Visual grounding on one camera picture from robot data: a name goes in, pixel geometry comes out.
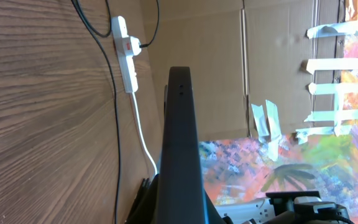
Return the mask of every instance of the black metal bar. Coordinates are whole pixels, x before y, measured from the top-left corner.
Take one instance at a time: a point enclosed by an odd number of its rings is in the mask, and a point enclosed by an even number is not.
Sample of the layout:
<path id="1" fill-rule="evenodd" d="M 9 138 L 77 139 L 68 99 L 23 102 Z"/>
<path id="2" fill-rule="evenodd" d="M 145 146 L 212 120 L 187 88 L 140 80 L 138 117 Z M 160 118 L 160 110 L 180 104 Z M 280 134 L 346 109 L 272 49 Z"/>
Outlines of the black metal bar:
<path id="1" fill-rule="evenodd" d="M 188 67 L 169 73 L 157 200 L 157 224 L 208 223 Z"/>

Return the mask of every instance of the wood grain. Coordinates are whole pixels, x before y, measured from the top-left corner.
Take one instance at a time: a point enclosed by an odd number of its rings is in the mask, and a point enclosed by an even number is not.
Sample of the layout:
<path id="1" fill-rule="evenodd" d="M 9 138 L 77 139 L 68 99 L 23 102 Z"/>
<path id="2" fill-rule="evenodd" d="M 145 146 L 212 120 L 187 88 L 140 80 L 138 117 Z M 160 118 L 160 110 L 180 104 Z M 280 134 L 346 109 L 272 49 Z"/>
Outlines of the wood grain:
<path id="1" fill-rule="evenodd" d="M 82 0 L 107 30 L 103 0 Z M 138 0 L 111 2 L 145 42 Z M 122 147 L 118 220 L 152 174 L 137 136 L 112 37 Z M 144 137 L 156 159 L 161 129 L 147 50 L 135 59 Z M 98 46 L 69 0 L 0 0 L 0 223 L 112 223 L 117 181 L 112 85 Z"/>

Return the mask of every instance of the power plug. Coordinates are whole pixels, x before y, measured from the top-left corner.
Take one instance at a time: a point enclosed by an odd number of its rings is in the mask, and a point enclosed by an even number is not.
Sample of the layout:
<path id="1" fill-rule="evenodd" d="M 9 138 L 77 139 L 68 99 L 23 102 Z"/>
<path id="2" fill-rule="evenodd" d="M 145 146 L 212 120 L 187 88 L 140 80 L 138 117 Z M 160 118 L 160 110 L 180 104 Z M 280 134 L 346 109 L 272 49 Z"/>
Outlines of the power plug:
<path id="1" fill-rule="evenodd" d="M 134 93 L 138 89 L 133 56 L 139 55 L 142 49 L 136 37 L 128 36 L 125 19 L 122 16 L 111 19 L 111 30 L 118 56 L 119 67 L 126 93 Z"/>

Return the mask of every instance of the black device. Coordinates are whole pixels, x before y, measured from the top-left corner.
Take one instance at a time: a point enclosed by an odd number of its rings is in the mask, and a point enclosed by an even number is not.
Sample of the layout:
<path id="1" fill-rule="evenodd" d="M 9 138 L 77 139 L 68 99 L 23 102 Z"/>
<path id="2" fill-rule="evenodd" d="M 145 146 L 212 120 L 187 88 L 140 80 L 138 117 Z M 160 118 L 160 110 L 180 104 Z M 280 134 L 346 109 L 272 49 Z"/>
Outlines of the black device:
<path id="1" fill-rule="evenodd" d="M 151 184 L 148 179 L 143 181 L 126 224 L 232 223 L 230 215 L 219 215 L 203 188 L 190 68 L 170 69 L 164 112 L 160 174 Z M 320 224 L 327 220 L 353 224 L 346 208 L 333 202 L 294 203 L 297 197 L 319 198 L 319 192 L 277 192 L 266 196 L 276 215 L 267 222 L 270 224 Z"/>

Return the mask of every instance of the white cable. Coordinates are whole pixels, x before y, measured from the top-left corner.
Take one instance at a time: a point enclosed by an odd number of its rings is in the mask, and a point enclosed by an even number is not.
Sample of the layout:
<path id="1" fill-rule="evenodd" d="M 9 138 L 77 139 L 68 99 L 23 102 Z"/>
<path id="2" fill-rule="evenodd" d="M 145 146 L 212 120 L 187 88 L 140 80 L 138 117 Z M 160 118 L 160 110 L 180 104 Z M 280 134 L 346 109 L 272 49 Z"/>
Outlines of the white cable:
<path id="1" fill-rule="evenodd" d="M 147 150 L 146 143 L 144 142 L 142 126 L 140 125 L 139 110 L 137 109 L 136 95 L 133 92 L 132 92 L 132 99 L 134 100 L 134 105 L 135 105 L 136 123 L 137 123 L 137 129 L 139 132 L 139 137 L 140 137 L 140 140 L 142 141 L 144 151 L 146 152 L 147 156 L 149 157 L 151 163 L 153 164 L 154 172 L 155 172 L 154 175 L 157 175 L 158 174 L 157 166 L 155 165 L 155 162 L 154 162 L 152 156 L 150 155 L 149 151 Z"/>

